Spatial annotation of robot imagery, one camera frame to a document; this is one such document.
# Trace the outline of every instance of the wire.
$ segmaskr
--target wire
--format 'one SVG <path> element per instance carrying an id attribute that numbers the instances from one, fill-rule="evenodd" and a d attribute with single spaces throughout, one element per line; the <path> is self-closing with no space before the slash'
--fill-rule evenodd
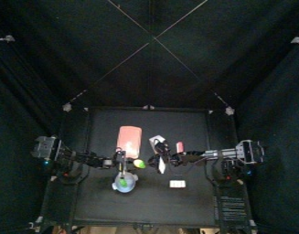
<path id="1" fill-rule="evenodd" d="M 182 64 L 182 66 L 186 68 L 187 71 L 190 71 L 190 73 L 195 76 L 195 78 L 198 80 L 202 80 L 199 78 L 199 76 L 194 73 L 193 69 L 183 63 L 183 61 L 179 59 L 179 57 L 173 53 L 173 51 L 166 47 L 166 45 L 162 43 L 162 41 L 158 39 L 206 2 L 207 0 L 205 0 L 157 37 L 151 34 L 151 32 L 132 19 L 132 17 L 122 10 L 119 5 L 115 5 L 115 3 L 111 0 L 107 0 L 114 6 L 115 8 L 128 17 L 128 19 L 138 25 L 139 28 L 142 28 L 142 30 L 151 35 L 153 39 L 162 45 L 162 47 L 166 49 L 166 51 L 173 55 L 173 57 L 177 59 L 177 61 Z M 91 87 L 95 86 L 95 84 L 149 45 L 150 43 L 145 44 L 145 46 L 122 62 L 119 63 L 118 66 L 115 66 L 112 68 L 112 70 L 92 84 Z M 221 97 L 221 95 L 213 90 L 209 89 L 213 94 L 215 95 L 215 97 L 222 101 L 222 103 L 225 104 L 226 107 L 230 107 L 229 103 L 223 100 L 223 98 Z M 83 90 L 76 96 L 75 98 L 72 98 L 70 100 L 70 102 L 67 104 L 70 104 L 71 102 L 74 102 L 86 92 L 88 91 L 88 89 Z"/>
<path id="2" fill-rule="evenodd" d="M 205 3 L 207 2 L 203 1 L 161 34 L 159 36 L 162 36 Z"/>
<path id="3" fill-rule="evenodd" d="M 127 61 L 130 60 L 135 54 L 149 45 L 150 43 L 146 43 L 94 83 L 92 85 L 90 86 L 90 88 L 92 88 L 96 83 Z M 68 104 L 72 103 L 86 92 L 88 91 L 88 89 L 83 90 L 76 96 L 75 98 L 72 98 L 70 101 L 68 101 Z"/>

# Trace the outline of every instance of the pink object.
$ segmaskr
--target pink object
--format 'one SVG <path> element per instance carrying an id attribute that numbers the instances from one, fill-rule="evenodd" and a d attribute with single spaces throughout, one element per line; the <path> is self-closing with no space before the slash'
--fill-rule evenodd
<path id="1" fill-rule="evenodd" d="M 177 143 L 177 152 L 182 153 L 183 152 L 183 142 Z"/>
<path id="2" fill-rule="evenodd" d="M 126 151 L 126 157 L 136 159 L 139 156 L 142 129 L 123 126 L 119 132 L 118 147 Z"/>

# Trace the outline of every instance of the black curtain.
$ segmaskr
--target black curtain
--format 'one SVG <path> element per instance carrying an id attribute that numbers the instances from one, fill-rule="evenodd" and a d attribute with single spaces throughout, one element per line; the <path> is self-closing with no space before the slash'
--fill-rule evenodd
<path id="1" fill-rule="evenodd" d="M 30 152 L 39 135 L 58 133 L 60 109 L 14 44 L 0 41 L 0 230 L 7 233 L 26 233 L 39 215 L 46 178 Z"/>
<path id="2" fill-rule="evenodd" d="M 243 101 L 238 132 L 267 146 L 250 183 L 255 220 L 269 233 L 299 233 L 298 45 Z"/>

